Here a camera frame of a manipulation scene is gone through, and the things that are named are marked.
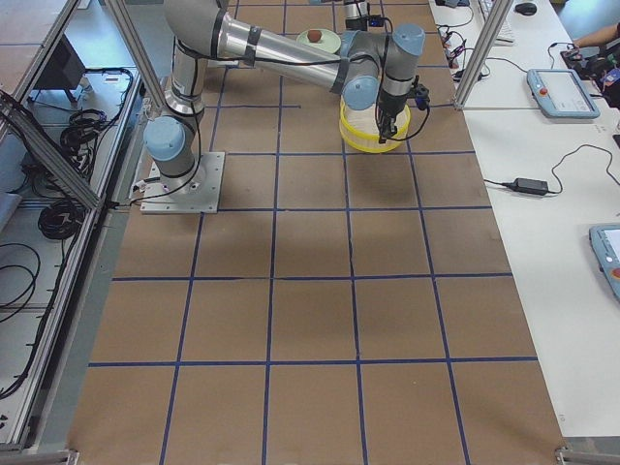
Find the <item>light green plate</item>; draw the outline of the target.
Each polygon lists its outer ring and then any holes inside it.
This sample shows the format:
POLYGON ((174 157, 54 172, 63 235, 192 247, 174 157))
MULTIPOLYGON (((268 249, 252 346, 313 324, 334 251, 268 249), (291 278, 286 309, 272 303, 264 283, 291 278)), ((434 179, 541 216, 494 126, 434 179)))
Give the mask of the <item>light green plate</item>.
POLYGON ((338 54, 341 47, 341 39, 335 32, 324 29, 308 29, 297 35, 298 43, 315 47, 332 54, 338 54))

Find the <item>white keyboard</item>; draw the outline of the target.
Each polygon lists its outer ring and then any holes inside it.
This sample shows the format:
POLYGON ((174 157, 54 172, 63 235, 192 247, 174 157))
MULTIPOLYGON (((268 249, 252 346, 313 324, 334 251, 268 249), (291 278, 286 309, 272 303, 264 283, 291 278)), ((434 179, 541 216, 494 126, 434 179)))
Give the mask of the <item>white keyboard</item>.
POLYGON ((495 46, 510 47, 515 37, 507 20, 512 7, 510 0, 478 0, 478 6, 483 20, 483 28, 495 33, 495 46))

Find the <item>blue teach pendant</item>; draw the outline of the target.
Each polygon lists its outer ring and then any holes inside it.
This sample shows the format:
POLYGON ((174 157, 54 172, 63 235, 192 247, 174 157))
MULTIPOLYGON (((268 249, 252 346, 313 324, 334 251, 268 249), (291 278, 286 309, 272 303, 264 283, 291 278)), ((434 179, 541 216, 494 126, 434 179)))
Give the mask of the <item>blue teach pendant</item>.
POLYGON ((619 225, 593 226, 589 230, 589 240, 599 263, 601 273, 604 275, 616 299, 619 299, 619 225))
POLYGON ((548 118, 595 119, 600 111, 574 70, 531 69, 527 84, 548 118))

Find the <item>lower blue teach pendant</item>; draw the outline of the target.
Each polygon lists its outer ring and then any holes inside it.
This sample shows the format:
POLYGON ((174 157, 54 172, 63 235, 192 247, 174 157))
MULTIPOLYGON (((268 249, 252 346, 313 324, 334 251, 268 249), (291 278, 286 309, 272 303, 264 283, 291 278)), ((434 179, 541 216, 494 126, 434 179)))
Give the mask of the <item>lower blue teach pendant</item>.
POLYGON ((604 275, 616 299, 619 299, 619 225, 593 226, 589 230, 589 240, 599 263, 601 273, 604 275))

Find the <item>black computer mouse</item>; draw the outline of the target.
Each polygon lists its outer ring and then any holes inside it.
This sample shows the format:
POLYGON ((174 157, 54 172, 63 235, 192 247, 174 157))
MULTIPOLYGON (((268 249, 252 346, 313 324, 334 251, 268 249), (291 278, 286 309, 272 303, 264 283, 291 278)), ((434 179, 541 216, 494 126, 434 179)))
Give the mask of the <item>black computer mouse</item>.
POLYGON ((514 5, 513 10, 522 16, 533 16, 538 11, 538 7, 533 2, 520 2, 514 5))

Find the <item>black power adapter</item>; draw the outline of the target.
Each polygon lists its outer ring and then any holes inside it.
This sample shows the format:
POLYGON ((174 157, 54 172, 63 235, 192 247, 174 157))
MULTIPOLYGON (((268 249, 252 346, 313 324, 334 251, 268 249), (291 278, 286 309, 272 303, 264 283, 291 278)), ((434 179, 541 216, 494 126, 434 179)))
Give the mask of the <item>black power adapter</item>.
POLYGON ((511 182, 502 183, 502 186, 521 194, 545 196, 550 193, 547 182, 538 179, 517 177, 511 182))

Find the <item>brown bun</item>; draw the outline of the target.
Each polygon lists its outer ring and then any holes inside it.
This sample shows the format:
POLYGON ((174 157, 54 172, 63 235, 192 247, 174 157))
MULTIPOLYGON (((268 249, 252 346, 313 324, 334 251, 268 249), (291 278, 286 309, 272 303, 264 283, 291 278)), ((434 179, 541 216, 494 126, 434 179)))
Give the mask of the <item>brown bun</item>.
POLYGON ((318 29, 310 29, 307 31, 306 36, 310 43, 318 43, 321 40, 323 33, 318 29))

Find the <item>small circuit boards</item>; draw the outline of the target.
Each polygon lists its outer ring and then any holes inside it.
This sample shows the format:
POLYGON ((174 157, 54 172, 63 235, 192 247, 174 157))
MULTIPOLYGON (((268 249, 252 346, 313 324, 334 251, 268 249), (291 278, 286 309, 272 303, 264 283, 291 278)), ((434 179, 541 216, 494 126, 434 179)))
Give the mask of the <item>small circuit boards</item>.
POLYGON ((464 74, 467 61, 467 40, 455 29, 448 25, 438 25, 443 51, 450 69, 452 80, 459 82, 464 74))

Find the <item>aluminium frame post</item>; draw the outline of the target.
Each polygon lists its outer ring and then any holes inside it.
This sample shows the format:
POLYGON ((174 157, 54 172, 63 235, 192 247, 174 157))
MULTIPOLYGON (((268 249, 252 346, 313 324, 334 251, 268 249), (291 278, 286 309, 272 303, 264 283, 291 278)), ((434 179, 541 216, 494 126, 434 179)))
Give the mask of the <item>aluminium frame post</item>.
POLYGON ((454 106, 457 109, 465 108, 465 104, 471 94, 471 91, 473 90, 475 84, 479 81, 479 75, 484 62, 491 48, 495 46, 495 33, 485 30, 483 26, 477 38, 474 51, 465 65, 462 79, 459 81, 456 88, 454 106))

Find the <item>upper blue teach pendant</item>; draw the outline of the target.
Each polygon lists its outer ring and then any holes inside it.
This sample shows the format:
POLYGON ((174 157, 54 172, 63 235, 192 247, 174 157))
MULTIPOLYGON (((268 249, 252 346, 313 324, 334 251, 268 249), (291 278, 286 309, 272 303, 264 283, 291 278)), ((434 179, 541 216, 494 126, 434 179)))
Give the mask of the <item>upper blue teach pendant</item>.
POLYGON ((531 69, 527 84, 548 118, 595 119, 600 111, 574 70, 531 69))

